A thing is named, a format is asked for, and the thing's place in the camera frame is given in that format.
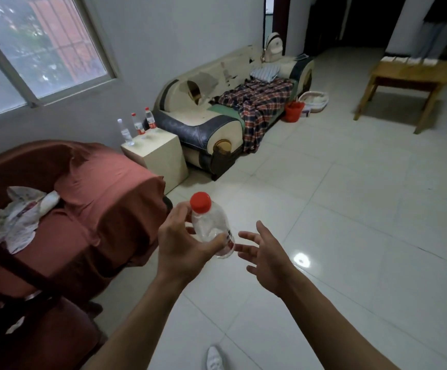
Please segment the sliding window with grey frame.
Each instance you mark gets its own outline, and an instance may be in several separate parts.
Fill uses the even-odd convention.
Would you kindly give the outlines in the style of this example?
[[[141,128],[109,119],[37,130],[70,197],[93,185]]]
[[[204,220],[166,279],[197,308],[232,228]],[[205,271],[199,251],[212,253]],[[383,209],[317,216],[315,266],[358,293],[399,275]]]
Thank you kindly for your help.
[[[0,114],[115,77],[86,0],[0,0]]]

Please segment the dark wooden chair frame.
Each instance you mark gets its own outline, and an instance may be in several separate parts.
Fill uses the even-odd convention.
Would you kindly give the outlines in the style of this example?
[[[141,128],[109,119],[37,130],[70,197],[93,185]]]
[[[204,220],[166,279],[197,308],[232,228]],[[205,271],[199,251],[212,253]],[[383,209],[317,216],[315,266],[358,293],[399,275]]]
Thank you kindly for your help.
[[[0,267],[35,288],[33,297],[14,297],[0,290],[0,328],[8,329],[23,318],[24,325],[60,326],[64,321],[64,301],[57,288],[45,277],[32,270],[2,246]]]

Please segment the dark wooden door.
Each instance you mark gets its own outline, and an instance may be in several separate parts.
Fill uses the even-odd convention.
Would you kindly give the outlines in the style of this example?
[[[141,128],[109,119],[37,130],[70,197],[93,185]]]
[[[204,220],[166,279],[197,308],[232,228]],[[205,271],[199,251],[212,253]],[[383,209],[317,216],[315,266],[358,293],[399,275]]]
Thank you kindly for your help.
[[[264,0],[263,48],[273,33],[282,40],[282,55],[286,52],[286,40],[291,0]]]

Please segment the hanging light clothing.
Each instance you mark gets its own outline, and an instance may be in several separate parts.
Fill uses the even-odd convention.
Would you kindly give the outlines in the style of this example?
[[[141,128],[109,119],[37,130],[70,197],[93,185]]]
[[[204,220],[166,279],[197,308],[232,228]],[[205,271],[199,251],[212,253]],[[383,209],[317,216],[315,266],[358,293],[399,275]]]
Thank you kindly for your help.
[[[412,58],[438,59],[447,47],[447,22],[423,22],[411,52]]]

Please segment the person's left hand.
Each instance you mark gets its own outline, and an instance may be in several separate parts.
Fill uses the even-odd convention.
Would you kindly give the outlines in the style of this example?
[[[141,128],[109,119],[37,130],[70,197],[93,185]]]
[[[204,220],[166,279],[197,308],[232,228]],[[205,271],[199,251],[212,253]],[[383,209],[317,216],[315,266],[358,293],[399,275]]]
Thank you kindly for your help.
[[[206,263],[200,259],[201,241],[193,237],[186,223],[191,222],[189,201],[178,203],[158,231],[157,278],[181,289],[192,282]]]

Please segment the person's right forearm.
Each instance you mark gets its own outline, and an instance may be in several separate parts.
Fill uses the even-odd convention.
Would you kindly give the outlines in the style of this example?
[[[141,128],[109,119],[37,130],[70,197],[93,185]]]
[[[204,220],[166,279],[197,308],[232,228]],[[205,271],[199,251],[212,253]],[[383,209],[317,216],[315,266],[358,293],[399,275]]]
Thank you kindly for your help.
[[[400,370],[296,267],[279,296],[324,370]]]

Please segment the striped pillow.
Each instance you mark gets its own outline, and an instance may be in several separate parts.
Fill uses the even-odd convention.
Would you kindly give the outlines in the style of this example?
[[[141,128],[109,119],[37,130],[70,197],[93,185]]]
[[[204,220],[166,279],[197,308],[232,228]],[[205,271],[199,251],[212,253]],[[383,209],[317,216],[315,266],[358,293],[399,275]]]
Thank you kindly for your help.
[[[250,77],[261,82],[269,83],[276,79],[280,73],[279,64],[267,64],[250,72]]]

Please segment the clear red-capped plastic bottle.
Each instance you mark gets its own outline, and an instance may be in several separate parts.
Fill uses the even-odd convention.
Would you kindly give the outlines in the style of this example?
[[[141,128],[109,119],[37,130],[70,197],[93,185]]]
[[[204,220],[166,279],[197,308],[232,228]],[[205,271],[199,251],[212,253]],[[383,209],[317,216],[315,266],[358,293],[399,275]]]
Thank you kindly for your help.
[[[234,236],[223,208],[214,202],[208,193],[194,193],[190,199],[191,217],[196,235],[203,242],[210,242],[219,234],[225,234],[226,247],[217,252],[215,256],[226,259],[233,254]]]

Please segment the clear white-capped plastic bottle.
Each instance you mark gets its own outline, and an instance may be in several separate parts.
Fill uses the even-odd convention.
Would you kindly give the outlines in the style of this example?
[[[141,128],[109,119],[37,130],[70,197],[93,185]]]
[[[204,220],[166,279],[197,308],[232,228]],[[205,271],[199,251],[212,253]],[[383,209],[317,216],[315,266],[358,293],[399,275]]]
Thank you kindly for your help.
[[[117,124],[118,124],[119,127],[120,127],[121,134],[122,134],[122,137],[123,137],[125,143],[126,143],[128,146],[134,146],[134,145],[135,145],[135,142],[134,142],[134,140],[133,140],[133,138],[132,138],[132,136],[131,136],[130,131],[128,130],[128,128],[127,128],[126,125],[124,124],[123,120],[120,119],[120,118],[117,119]]]

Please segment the red and blue plaid blanket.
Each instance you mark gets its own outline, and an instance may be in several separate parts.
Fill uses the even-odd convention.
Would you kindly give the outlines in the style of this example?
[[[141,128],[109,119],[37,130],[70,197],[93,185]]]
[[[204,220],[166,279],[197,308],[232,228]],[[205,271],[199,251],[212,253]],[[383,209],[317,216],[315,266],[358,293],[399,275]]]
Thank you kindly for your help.
[[[238,87],[215,96],[212,105],[237,111],[243,120],[243,152],[255,153],[269,128],[270,121],[290,102],[296,81],[276,77],[271,82],[246,79]]]

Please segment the white plastic basin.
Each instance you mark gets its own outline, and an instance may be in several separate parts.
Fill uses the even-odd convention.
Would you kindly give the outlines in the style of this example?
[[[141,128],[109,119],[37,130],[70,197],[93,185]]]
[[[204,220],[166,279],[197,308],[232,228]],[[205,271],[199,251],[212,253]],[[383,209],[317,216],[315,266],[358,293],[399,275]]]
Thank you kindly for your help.
[[[320,91],[307,91],[298,97],[298,102],[303,103],[302,113],[307,116],[325,109],[329,102],[329,95]]]

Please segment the cream and black sofa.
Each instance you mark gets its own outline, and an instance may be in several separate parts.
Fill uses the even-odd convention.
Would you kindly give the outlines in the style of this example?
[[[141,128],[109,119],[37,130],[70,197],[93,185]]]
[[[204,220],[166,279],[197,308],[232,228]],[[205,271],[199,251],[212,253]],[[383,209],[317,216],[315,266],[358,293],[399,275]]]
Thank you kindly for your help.
[[[263,63],[262,53],[262,49],[248,45],[180,75],[165,85],[154,105],[157,126],[177,135],[185,160],[209,173],[212,180],[247,154],[243,152],[241,123],[208,110],[213,97],[253,79],[250,72],[267,64],[281,66],[277,77],[296,81],[290,102],[310,89],[313,56],[282,56],[279,61]],[[283,115],[284,109],[271,119],[268,130]]]

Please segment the wooden table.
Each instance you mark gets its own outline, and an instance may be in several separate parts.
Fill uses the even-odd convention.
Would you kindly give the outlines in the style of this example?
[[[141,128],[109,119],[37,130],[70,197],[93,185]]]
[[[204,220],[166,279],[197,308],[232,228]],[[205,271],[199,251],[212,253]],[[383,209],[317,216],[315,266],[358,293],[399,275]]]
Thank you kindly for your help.
[[[439,60],[434,67],[424,65],[409,66],[397,62],[380,61],[370,72],[369,80],[363,96],[358,103],[354,121],[357,121],[369,101],[371,101],[379,86],[427,92],[428,98],[423,106],[423,112],[416,124],[414,134],[419,135],[429,126],[429,116],[437,98],[447,85],[447,61]]]

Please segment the green seat cushion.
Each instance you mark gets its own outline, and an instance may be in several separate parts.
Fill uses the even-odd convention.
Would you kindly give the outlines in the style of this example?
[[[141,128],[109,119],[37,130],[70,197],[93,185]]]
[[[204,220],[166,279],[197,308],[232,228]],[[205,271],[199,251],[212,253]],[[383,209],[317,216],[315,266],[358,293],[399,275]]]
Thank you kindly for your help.
[[[225,115],[225,116],[237,119],[241,123],[242,127],[243,128],[245,127],[245,122],[241,118],[240,113],[232,107],[228,107],[228,106],[221,105],[221,104],[214,104],[214,105],[210,106],[210,108],[208,110],[218,113],[220,115]]]

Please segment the person's white shoe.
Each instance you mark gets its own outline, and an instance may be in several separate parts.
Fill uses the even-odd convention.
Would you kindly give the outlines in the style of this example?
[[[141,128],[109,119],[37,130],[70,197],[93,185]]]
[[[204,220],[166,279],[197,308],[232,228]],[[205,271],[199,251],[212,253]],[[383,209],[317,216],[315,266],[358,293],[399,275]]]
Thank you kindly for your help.
[[[206,370],[226,370],[223,357],[214,345],[207,351]]]

